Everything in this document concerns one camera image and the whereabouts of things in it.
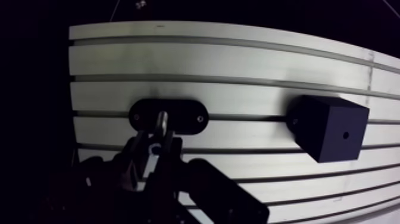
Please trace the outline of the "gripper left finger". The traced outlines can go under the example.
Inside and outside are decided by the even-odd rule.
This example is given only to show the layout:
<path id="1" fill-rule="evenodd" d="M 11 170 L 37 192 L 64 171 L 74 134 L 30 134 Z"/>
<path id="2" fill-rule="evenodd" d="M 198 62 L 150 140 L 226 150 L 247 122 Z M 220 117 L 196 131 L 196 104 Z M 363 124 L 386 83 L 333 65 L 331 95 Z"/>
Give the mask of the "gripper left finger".
<path id="1" fill-rule="evenodd" d="M 134 190 L 132 143 L 111 161 L 94 156 L 52 173 L 40 201 L 41 223 L 147 223 L 146 194 Z"/>

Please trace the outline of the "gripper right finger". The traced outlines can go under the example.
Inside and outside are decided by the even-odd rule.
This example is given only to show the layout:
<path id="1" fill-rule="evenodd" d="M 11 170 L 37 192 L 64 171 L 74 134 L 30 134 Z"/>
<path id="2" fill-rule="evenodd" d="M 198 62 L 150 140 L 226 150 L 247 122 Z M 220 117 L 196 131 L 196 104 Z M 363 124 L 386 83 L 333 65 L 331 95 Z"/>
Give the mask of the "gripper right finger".
<path id="1" fill-rule="evenodd" d="M 197 223 L 179 202 L 180 192 L 189 194 L 214 223 L 267 223 L 268 207 L 211 163 L 199 158 L 184 162 L 181 138 L 169 132 L 152 136 L 150 143 L 159 156 L 146 185 L 150 223 Z"/>

